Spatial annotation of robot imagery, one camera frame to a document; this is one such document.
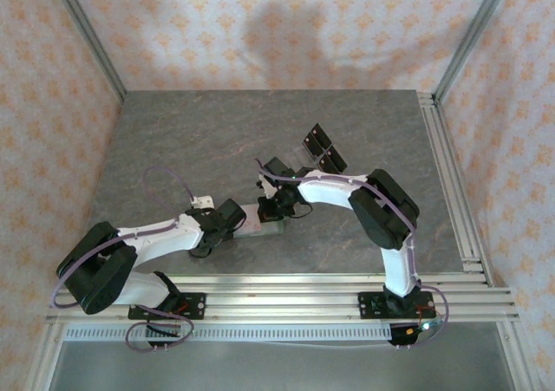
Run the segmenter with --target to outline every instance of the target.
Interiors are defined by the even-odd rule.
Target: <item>cable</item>
[[[69,303],[69,304],[59,304],[56,301],[56,296],[57,296],[58,292],[60,291],[60,289],[65,284],[65,282],[68,281],[68,278],[70,278],[73,275],[73,273],[79,267],[81,267],[85,263],[85,261],[87,261],[89,258],[93,257],[94,255],[96,255],[100,251],[108,248],[110,245],[116,244],[120,241],[124,241],[124,240],[130,239],[130,238],[138,238],[138,237],[145,237],[145,236],[148,236],[148,235],[156,235],[158,233],[163,233],[163,232],[170,231],[170,230],[172,230],[173,228],[176,227],[177,222],[178,222],[178,220],[175,219],[175,221],[173,221],[170,225],[164,226],[163,228],[151,229],[149,231],[141,231],[141,232],[137,232],[137,233],[128,233],[127,235],[112,238],[112,239],[106,241],[105,243],[96,246],[91,251],[87,252],[85,255],[83,255],[81,258],[79,258],[77,261],[75,261],[74,264],[71,265],[63,273],[63,275],[58,280],[58,283],[55,285],[54,291],[52,291],[52,294],[50,295],[50,306],[52,306],[56,309],[69,309],[69,308],[75,307],[76,305],[79,304],[78,302]]]
[[[404,223],[407,226],[408,230],[410,231],[410,234],[408,235],[408,238],[407,238],[407,241],[408,241],[407,242],[407,247],[408,247],[408,250],[410,252],[408,254],[408,258],[409,258],[408,263],[409,263],[409,267],[410,267],[410,270],[413,273],[413,275],[416,274],[416,269],[415,269],[415,244],[414,244],[416,228],[410,222],[410,220],[404,215],[404,213],[401,212],[401,210],[399,210],[399,208],[397,206],[395,206],[394,203],[391,200],[389,200],[388,197],[385,196],[383,193],[381,193],[378,189],[376,189],[372,185],[369,185],[365,181],[350,179],[350,178],[344,177],[344,176],[335,176],[335,175],[328,175],[328,174],[320,175],[320,176],[313,176],[313,177],[297,177],[297,178],[277,176],[275,174],[272,174],[272,173],[266,171],[264,169],[264,166],[262,165],[262,162],[259,159],[255,159],[255,161],[258,163],[258,166],[260,168],[259,171],[264,176],[269,177],[269,178],[274,179],[274,180],[291,181],[291,182],[298,182],[298,181],[300,181],[300,182],[309,182],[309,181],[319,181],[319,180],[340,181],[342,183],[347,182],[351,185],[364,187],[364,188],[370,190],[378,198],[380,198],[387,206],[389,206],[389,208],[394,212],[394,214],[397,215],[397,217],[399,217],[399,219],[402,221],[402,223]],[[445,294],[443,294],[443,291],[441,291],[437,287],[434,287],[432,285],[424,285],[424,284],[417,284],[417,285],[419,285],[421,287],[421,289],[423,289],[423,290],[432,290],[432,291],[435,291],[436,293],[438,293],[440,295],[441,299],[443,300],[444,305],[445,305],[445,318],[443,319],[440,328],[438,329],[437,332],[435,332],[434,335],[430,336],[427,340],[415,344],[415,345],[421,345],[423,343],[428,343],[430,340],[432,340],[433,338],[438,336],[442,332],[442,330],[445,329],[445,326],[447,325],[447,322],[449,320],[449,303],[447,302],[447,298],[445,297]],[[411,347],[414,347],[415,345],[407,346],[407,348],[410,349]]]
[[[170,174],[171,176],[173,176],[174,179],[176,179],[181,186],[185,189],[185,191],[187,192],[187,194],[189,195],[189,199],[193,202],[194,200],[194,196],[193,196],[193,192],[191,191],[191,189],[189,188],[189,186],[187,185],[187,183],[174,171],[172,171],[171,169],[167,168],[167,167],[163,167],[163,166],[150,166],[147,170],[145,170],[142,174],[142,177],[140,179],[140,182],[142,184],[142,188],[143,191],[145,193],[145,195],[151,199],[154,203],[157,203],[158,205],[162,206],[164,209],[166,209],[167,211],[169,211],[172,214],[175,214],[176,212],[179,213],[179,211],[177,211],[176,209],[174,209],[173,207],[171,207],[168,203],[166,203],[162,198],[160,198],[159,196],[156,196],[153,193],[153,189],[152,187],[150,187],[147,183],[147,175],[153,171],[153,170],[160,170],[164,173]]]
[[[310,208],[310,210],[308,212],[306,212],[304,215],[289,216],[289,218],[291,218],[291,219],[300,219],[300,218],[304,218],[305,216],[309,216],[314,211],[314,208],[312,207],[312,205],[310,203],[308,204],[308,207]]]
[[[161,335],[161,336],[180,337],[177,333],[166,332],[164,330],[156,329],[156,328],[153,328],[152,325],[150,325],[150,324],[147,325],[147,329],[150,330],[151,332],[157,333],[158,335]]]
[[[397,217],[399,217],[399,219],[402,221],[403,224],[405,224],[408,228],[408,230],[410,231],[410,234],[408,235],[407,238],[407,248],[409,251],[408,254],[408,266],[409,269],[412,273],[412,275],[416,274],[416,268],[415,268],[415,245],[414,245],[414,236],[416,233],[416,228],[415,226],[410,222],[410,220],[404,215],[403,212],[401,212],[401,210],[394,205],[394,203],[389,200],[389,198],[383,194],[382,192],[380,192],[378,189],[376,189],[375,187],[373,187],[372,185],[369,185],[367,182],[365,181],[361,181],[361,180],[355,180],[355,179],[350,179],[349,177],[344,177],[344,176],[336,176],[336,175],[329,175],[329,174],[325,174],[325,175],[320,175],[320,176],[313,176],[313,177],[284,177],[284,176],[277,176],[276,174],[272,174],[268,171],[266,171],[264,169],[264,166],[262,165],[262,162],[259,159],[254,159],[257,163],[258,166],[260,167],[259,171],[266,177],[269,177],[270,179],[274,179],[274,180],[278,180],[278,181],[291,181],[291,182],[309,182],[309,181],[340,181],[342,183],[349,183],[351,185],[355,185],[355,186],[359,186],[359,187],[364,187],[368,190],[370,190],[372,193],[374,193],[378,198],[380,198],[380,200],[382,200],[387,206],[389,206],[389,208],[394,212],[395,215],[397,215]]]
[[[165,343],[164,344],[164,350],[168,350],[170,348],[174,348],[176,346],[179,346],[181,343],[186,341],[189,336],[191,336],[193,334],[194,323],[193,323],[193,321],[191,321],[190,319],[188,319],[184,316],[175,315],[173,313],[166,313],[165,311],[159,311],[157,309],[151,309],[150,307],[147,307],[147,306],[138,305],[137,307],[140,308],[140,309],[143,309],[143,310],[145,310],[149,313],[152,313],[153,315],[170,317],[170,318],[176,319],[176,320],[182,320],[183,322],[186,322],[186,323],[189,324],[189,326],[191,326],[191,328],[189,329],[187,334],[184,335],[183,337],[181,337],[178,341],[172,342],[169,345],[167,343]],[[133,329],[135,329],[136,327],[138,327],[138,326],[157,326],[159,328],[173,328],[174,327],[174,325],[172,325],[172,324],[154,323],[154,322],[138,322],[138,323],[132,325],[127,330],[127,333],[125,334],[125,344],[127,345],[128,348],[130,348],[134,352],[138,352],[140,354],[149,354],[151,352],[156,352],[158,350],[158,346],[154,346],[153,348],[136,348],[135,346],[133,346],[131,344],[131,342],[129,341],[129,336],[131,335],[131,331]]]
[[[177,222],[178,222],[178,220],[176,219],[170,225],[165,226],[163,228],[152,229],[150,231],[141,231],[141,232],[137,232],[136,234],[135,233],[128,233],[127,235],[112,238],[112,239],[108,240],[107,242],[96,246],[91,251],[87,252],[85,255],[83,255],[77,261],[75,261],[73,263],[73,265],[71,265],[63,273],[63,275],[58,280],[58,283],[56,284],[54,290],[52,291],[52,294],[50,295],[50,306],[52,306],[56,309],[69,309],[69,308],[75,307],[76,305],[79,304],[78,302],[68,303],[68,304],[59,304],[56,301],[56,296],[57,296],[58,292],[60,291],[60,289],[62,288],[62,286],[65,284],[65,282],[68,281],[68,278],[70,278],[73,275],[73,273],[79,267],[81,267],[81,265],[83,265],[88,259],[90,259],[94,255],[96,255],[98,252],[104,250],[105,248],[108,248],[110,245],[116,244],[116,243],[118,243],[120,241],[123,241],[125,239],[144,237],[144,236],[148,236],[148,235],[155,235],[155,234],[158,234],[158,233],[163,233],[163,232],[166,232],[166,231],[170,231],[176,226]],[[186,323],[189,323],[189,325],[191,326],[191,330],[185,336],[183,336],[181,339],[179,339],[178,341],[175,341],[174,343],[172,343],[170,345],[164,345],[165,349],[173,348],[174,346],[180,345],[192,334],[192,332],[194,330],[193,322],[191,320],[189,320],[188,318],[184,317],[184,316],[175,315],[175,314],[172,314],[172,313],[166,313],[165,311],[159,311],[159,310],[151,309],[149,307],[141,306],[141,305],[138,305],[137,307],[139,307],[139,308],[141,308],[145,311],[148,311],[149,313],[158,315],[158,316],[164,316],[164,317],[169,317],[169,318],[172,318],[172,319],[178,319],[178,320],[182,320]],[[137,326],[158,326],[159,328],[168,328],[168,327],[172,328],[173,327],[173,325],[168,325],[168,324],[164,324],[164,323],[152,323],[152,322],[138,322],[138,323],[132,325],[127,330],[127,333],[125,335],[126,345],[131,350],[134,350],[134,351],[140,352],[140,353],[155,352],[158,347],[155,346],[154,348],[150,348],[150,349],[140,349],[140,348],[136,348],[136,347],[132,346],[131,343],[129,342],[129,335],[131,334],[131,331],[134,328],[136,328]]]
[[[235,228],[233,228],[232,233],[235,233],[236,231],[238,231],[239,229],[241,229],[243,227],[243,225],[245,224],[247,219],[247,216],[245,215],[245,217],[243,218],[243,220],[241,220],[241,222],[239,222],[239,225]]]
[[[296,343],[296,342],[272,342],[272,341],[254,341],[248,343],[262,343],[267,345],[281,345],[281,346],[290,346],[296,348],[319,348],[319,349],[330,349],[330,350],[338,350],[338,349],[375,349],[375,348],[391,348],[391,345],[388,343],[378,342],[377,344],[370,345],[364,343],[363,345],[322,345],[320,343]]]

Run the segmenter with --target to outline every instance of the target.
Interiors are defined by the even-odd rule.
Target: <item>floral wallpaper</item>
[[[555,389],[555,0],[504,0],[445,109],[496,277]]]
[[[482,0],[80,0],[130,90],[431,92]]]
[[[0,389],[23,389],[120,103],[60,0],[0,0]]]

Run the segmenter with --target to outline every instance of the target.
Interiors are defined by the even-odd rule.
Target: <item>purple cable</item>
[[[415,268],[415,244],[414,244],[414,236],[416,233],[416,228],[415,226],[410,222],[410,220],[408,220],[408,218],[403,214],[403,212],[401,212],[399,210],[399,208],[397,206],[394,205],[394,203],[389,200],[382,192],[380,192],[378,189],[376,189],[375,187],[369,185],[367,182],[365,181],[360,181],[360,180],[355,180],[355,179],[349,179],[348,177],[344,177],[344,176],[332,176],[332,175],[324,175],[324,176],[313,176],[313,177],[296,177],[296,178],[292,178],[292,177],[284,177],[284,176],[277,176],[275,174],[272,174],[270,172],[267,172],[264,169],[264,166],[262,166],[262,163],[260,162],[259,159],[254,159],[257,163],[258,166],[260,167],[260,172],[266,176],[269,177],[271,179],[274,180],[279,180],[279,181],[301,181],[301,182],[308,182],[308,181],[318,181],[318,180],[323,180],[323,181],[341,181],[342,183],[347,182],[350,183],[352,185],[355,186],[360,186],[360,187],[364,187],[368,190],[370,190],[372,193],[374,193],[378,198],[380,198],[387,206],[389,206],[389,208],[394,212],[395,215],[397,215],[399,217],[399,219],[402,221],[403,224],[405,224],[408,228],[408,230],[410,231],[410,235],[408,236],[408,242],[407,242],[407,248],[409,251],[408,254],[408,268],[411,272],[411,275],[416,274],[416,268]]]
[[[137,307],[139,307],[140,309],[143,309],[149,313],[152,313],[153,315],[158,315],[158,316],[164,316],[164,317],[171,317],[172,319],[176,319],[176,320],[182,320],[184,322],[189,323],[189,326],[191,326],[191,328],[189,329],[189,331],[187,332],[186,335],[184,335],[183,337],[181,337],[179,340],[168,344],[164,345],[164,350],[168,350],[170,348],[173,348],[175,346],[179,346],[181,343],[183,343],[184,341],[187,340],[187,338],[193,333],[194,330],[194,324],[191,320],[187,319],[184,316],[180,316],[180,315],[175,315],[173,313],[166,313],[165,311],[159,311],[157,309],[151,309],[150,307],[147,306],[141,306],[138,305]],[[128,330],[127,333],[125,334],[125,344],[127,345],[128,348],[130,348],[131,350],[138,352],[140,354],[148,354],[150,352],[156,352],[158,350],[158,346],[154,346],[153,348],[136,348],[135,346],[133,346],[131,344],[131,342],[129,341],[129,336],[131,335],[131,331],[133,329],[135,329],[137,326],[156,326],[159,328],[172,328],[173,325],[172,324],[165,324],[165,323],[153,323],[153,322],[138,322],[134,325],[132,325]]]
[[[148,185],[147,183],[147,175],[153,171],[153,170],[161,170],[164,173],[168,173],[171,176],[173,176],[174,179],[176,179],[181,186],[186,190],[187,194],[189,195],[189,199],[191,201],[193,201],[194,196],[193,196],[193,192],[191,191],[191,189],[189,188],[189,186],[187,185],[187,183],[174,171],[170,170],[167,167],[163,167],[163,166],[150,166],[147,170],[145,170],[142,174],[142,178],[140,179],[141,183],[142,183],[142,188],[144,193],[147,195],[147,197],[149,199],[151,199],[154,203],[157,203],[159,205],[161,205],[162,207],[164,207],[167,211],[169,211],[170,213],[176,213],[176,209],[172,208],[168,203],[166,203],[164,200],[162,200],[162,198],[156,196],[153,193],[152,188]]]
[[[328,181],[341,181],[341,182],[348,182],[350,184],[356,185],[356,186],[360,186],[360,187],[364,187],[368,190],[370,190],[372,193],[374,193],[378,198],[380,198],[387,206],[389,206],[389,208],[394,212],[395,215],[397,215],[399,217],[399,219],[402,221],[402,223],[404,223],[408,230],[410,231],[410,235],[408,236],[408,242],[407,242],[407,248],[409,249],[410,253],[408,254],[408,265],[409,268],[412,272],[412,274],[416,274],[416,270],[415,270],[415,232],[416,229],[413,226],[413,224],[410,222],[410,220],[408,220],[408,218],[403,214],[403,212],[401,212],[399,210],[399,208],[397,206],[395,206],[393,204],[393,202],[391,200],[389,200],[383,193],[381,193],[378,189],[376,189],[375,187],[369,185],[368,183],[366,183],[365,181],[360,181],[360,180],[355,180],[355,179],[349,179],[348,177],[344,177],[344,176],[330,176],[328,174],[324,175],[324,176],[314,176],[314,177],[297,177],[295,179],[293,179],[292,177],[284,177],[284,176],[277,176],[275,174],[269,173],[264,169],[264,166],[262,166],[262,163],[260,162],[259,159],[255,159],[255,161],[258,163],[258,166],[260,167],[260,172],[264,175],[267,176],[271,179],[274,180],[278,180],[278,181],[301,181],[301,182],[308,182],[308,181],[317,181],[317,180],[328,180]],[[445,326],[447,325],[447,321],[449,320],[449,303],[447,302],[447,298],[445,297],[445,294],[443,294],[443,291],[441,291],[440,289],[438,289],[437,287],[434,287],[433,285],[424,285],[424,284],[420,284],[420,287],[423,290],[432,290],[435,291],[436,293],[438,293],[441,297],[441,299],[443,300],[443,303],[445,305],[445,317],[443,319],[443,322],[441,323],[440,328],[438,329],[438,331],[435,333],[435,335],[429,337],[427,340],[420,342],[420,343],[416,343],[415,345],[422,345],[424,343],[428,343],[432,338],[438,336],[443,329],[445,329]],[[407,348],[410,349],[412,347],[414,347],[415,345],[411,345],[408,346]]]
[[[65,284],[66,281],[68,281],[68,278],[71,277],[71,275],[81,266],[85,263],[85,261],[87,261],[88,259],[90,259],[92,256],[96,255],[98,252],[104,250],[105,248],[108,248],[110,245],[116,244],[120,241],[123,241],[125,239],[130,239],[130,238],[138,238],[138,237],[144,237],[144,236],[148,236],[148,235],[155,235],[157,233],[162,233],[162,232],[166,232],[166,231],[170,231],[175,227],[175,224],[177,223],[177,220],[175,220],[174,222],[172,222],[170,225],[165,226],[163,228],[159,228],[159,229],[152,229],[150,231],[141,231],[141,232],[137,232],[135,233],[128,233],[127,235],[123,235],[121,237],[116,237],[113,239],[110,239],[109,241],[100,244],[98,246],[96,246],[95,248],[93,248],[91,251],[87,252],[85,255],[83,255],[81,258],[79,258],[77,261],[74,262],[73,265],[71,265],[68,270],[66,270],[63,275],[60,277],[60,280],[58,280],[58,283],[56,284],[54,291],[52,291],[52,294],[50,295],[50,306],[56,308],[56,309],[69,309],[71,307],[75,307],[76,305],[78,305],[78,302],[74,302],[74,303],[68,303],[68,304],[59,304],[56,301],[56,296],[58,294],[58,292],[60,291],[60,289],[62,288],[62,286]],[[183,343],[193,332],[194,330],[194,324],[193,322],[191,322],[189,319],[187,319],[184,316],[180,316],[180,315],[174,315],[172,313],[166,313],[165,311],[159,311],[156,309],[150,309],[149,307],[146,306],[141,306],[138,305],[137,307],[140,307],[141,309],[148,311],[150,313],[153,313],[155,315],[158,316],[164,316],[164,317],[169,317],[172,319],[178,319],[178,320],[182,320],[184,322],[189,323],[189,325],[191,326],[191,330],[189,330],[189,332],[183,336],[182,338],[180,338],[178,341],[175,341],[174,343],[170,344],[170,345],[165,345],[165,349],[169,349],[169,348],[173,348],[174,346],[178,346],[181,343]],[[128,330],[127,333],[125,335],[125,342],[126,345],[131,349],[134,350],[136,352],[140,352],[140,353],[148,353],[148,352],[155,352],[157,350],[157,347],[151,348],[151,349],[140,349],[140,348],[136,348],[134,346],[131,345],[131,343],[129,342],[129,335],[131,334],[131,330],[133,330],[134,328],[136,328],[137,326],[141,326],[141,325],[145,325],[145,326],[158,326],[158,327],[172,327],[173,325],[168,325],[168,324],[164,324],[164,323],[151,323],[151,322],[138,322],[134,325],[132,325]]]
[[[437,287],[434,287],[433,285],[420,284],[420,287],[423,290],[435,291],[437,294],[440,295],[441,300],[443,300],[443,305],[445,306],[445,316],[443,317],[443,320],[441,321],[440,328],[437,330],[437,332],[435,332],[428,339],[425,339],[422,342],[415,343],[414,345],[400,346],[398,348],[411,349],[411,348],[414,348],[414,347],[417,347],[417,346],[421,346],[421,345],[425,345],[425,344],[430,343],[431,340],[433,340],[435,337],[437,337],[445,329],[445,327],[447,326],[447,322],[449,321],[449,302],[447,301],[447,297],[445,297],[445,294],[443,293],[443,291],[441,291]]]

